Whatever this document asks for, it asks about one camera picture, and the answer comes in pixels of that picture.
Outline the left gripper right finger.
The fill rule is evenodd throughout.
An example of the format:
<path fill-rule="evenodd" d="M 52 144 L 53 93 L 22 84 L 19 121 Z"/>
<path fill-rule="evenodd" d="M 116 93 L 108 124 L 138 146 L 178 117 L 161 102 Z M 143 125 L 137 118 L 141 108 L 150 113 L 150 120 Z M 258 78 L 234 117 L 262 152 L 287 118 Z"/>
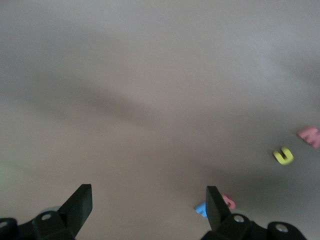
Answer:
<path fill-rule="evenodd" d="M 231 213 L 216 186 L 206 187 L 206 213 L 211 227 L 206 240 L 307 240 L 292 224 L 273 221 L 263 228 L 243 214 Z"/>

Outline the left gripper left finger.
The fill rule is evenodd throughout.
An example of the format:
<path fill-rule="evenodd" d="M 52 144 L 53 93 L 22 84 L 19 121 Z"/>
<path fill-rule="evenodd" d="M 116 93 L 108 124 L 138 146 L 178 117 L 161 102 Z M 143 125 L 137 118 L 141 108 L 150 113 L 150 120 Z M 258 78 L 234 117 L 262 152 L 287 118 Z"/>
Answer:
<path fill-rule="evenodd" d="M 82 184 L 58 210 L 21 225 L 15 218 L 0 218 L 0 240 L 76 240 L 92 209 L 92 185 Z"/>

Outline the red foam capital Q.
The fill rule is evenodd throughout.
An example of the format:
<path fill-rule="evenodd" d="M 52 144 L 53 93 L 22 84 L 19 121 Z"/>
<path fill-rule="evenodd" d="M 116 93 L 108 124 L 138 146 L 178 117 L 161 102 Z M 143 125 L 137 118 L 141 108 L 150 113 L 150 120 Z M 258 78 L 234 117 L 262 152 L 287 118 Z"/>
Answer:
<path fill-rule="evenodd" d="M 228 195 L 225 195 L 225 194 L 222 194 L 221 196 L 229 209 L 233 210 L 236 208 L 236 203 L 232 198 L 230 198 Z"/>

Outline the blue foam capital W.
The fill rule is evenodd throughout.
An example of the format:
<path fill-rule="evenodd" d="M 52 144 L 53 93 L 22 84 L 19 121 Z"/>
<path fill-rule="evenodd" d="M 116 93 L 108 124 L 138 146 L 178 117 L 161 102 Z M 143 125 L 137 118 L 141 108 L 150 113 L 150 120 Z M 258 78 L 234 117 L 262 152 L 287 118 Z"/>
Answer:
<path fill-rule="evenodd" d="M 199 203 L 194 207 L 194 210 L 197 214 L 200 214 L 202 217 L 207 218 L 206 212 L 206 202 Z"/>

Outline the yellow foam small u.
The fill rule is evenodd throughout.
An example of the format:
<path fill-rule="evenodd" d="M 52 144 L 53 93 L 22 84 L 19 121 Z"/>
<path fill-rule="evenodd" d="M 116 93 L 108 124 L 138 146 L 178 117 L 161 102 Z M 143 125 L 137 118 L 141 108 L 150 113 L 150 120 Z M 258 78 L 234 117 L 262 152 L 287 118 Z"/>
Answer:
<path fill-rule="evenodd" d="M 281 152 L 274 151 L 272 153 L 273 157 L 277 160 L 279 164 L 286 166 L 293 162 L 294 156 L 287 147 L 283 146 L 280 150 Z"/>

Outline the red foam small w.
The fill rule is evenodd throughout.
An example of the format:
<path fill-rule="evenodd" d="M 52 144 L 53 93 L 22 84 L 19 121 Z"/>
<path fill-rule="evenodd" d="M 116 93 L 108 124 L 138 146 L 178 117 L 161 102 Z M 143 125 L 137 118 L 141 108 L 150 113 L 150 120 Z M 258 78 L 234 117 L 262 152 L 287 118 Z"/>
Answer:
<path fill-rule="evenodd" d="M 320 130 L 316 127 L 309 126 L 304 128 L 297 135 L 313 148 L 317 149 L 320 147 Z"/>

